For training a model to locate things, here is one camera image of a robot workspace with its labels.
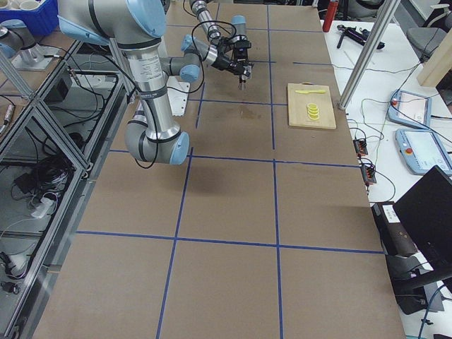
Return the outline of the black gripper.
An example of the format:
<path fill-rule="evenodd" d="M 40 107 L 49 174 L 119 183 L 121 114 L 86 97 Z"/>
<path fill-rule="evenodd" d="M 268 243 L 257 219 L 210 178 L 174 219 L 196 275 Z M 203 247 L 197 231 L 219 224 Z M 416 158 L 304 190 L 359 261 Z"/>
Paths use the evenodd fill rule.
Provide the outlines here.
<path fill-rule="evenodd" d="M 242 65 L 237 60 L 229 58 L 226 54 L 219 54 L 212 63 L 212 67 L 219 71 L 228 71 L 237 75 L 237 88 L 239 90 L 246 89 L 246 82 L 251 77 L 251 64 L 244 67 L 244 73 L 242 74 Z"/>
<path fill-rule="evenodd" d="M 248 50 L 251 48 L 250 41 L 236 41 L 232 49 L 232 58 L 242 66 L 242 78 L 251 78 L 253 62 L 249 62 Z"/>

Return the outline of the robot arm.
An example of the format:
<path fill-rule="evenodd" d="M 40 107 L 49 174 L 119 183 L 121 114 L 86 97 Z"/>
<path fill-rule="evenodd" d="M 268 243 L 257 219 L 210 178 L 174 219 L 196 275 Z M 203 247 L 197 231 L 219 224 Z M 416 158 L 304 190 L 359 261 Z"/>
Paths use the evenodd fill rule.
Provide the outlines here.
<path fill-rule="evenodd" d="M 240 83 L 251 77 L 245 17 L 233 17 L 232 32 L 224 36 L 206 1 L 191 1 L 190 8 L 208 41 L 186 35 L 182 57 L 158 53 L 167 28 L 167 6 L 161 1 L 59 1 L 58 8 L 59 27 L 65 35 L 102 46 L 116 40 L 125 56 L 141 99 L 141 109 L 128 122 L 125 138 L 126 148 L 136 160 L 180 165 L 186 159 L 190 140 L 173 118 L 167 90 L 170 76 L 193 83 L 207 63 L 238 76 Z"/>
<path fill-rule="evenodd" d="M 246 18 L 235 15 L 230 22 L 215 20 L 210 14 L 207 1 L 190 1 L 189 4 L 208 42 L 204 43 L 190 36 L 188 46 L 193 47 L 201 55 L 201 59 L 215 69 L 237 76 L 238 88 L 244 90 L 254 66 L 249 60 L 251 41 L 246 34 Z"/>

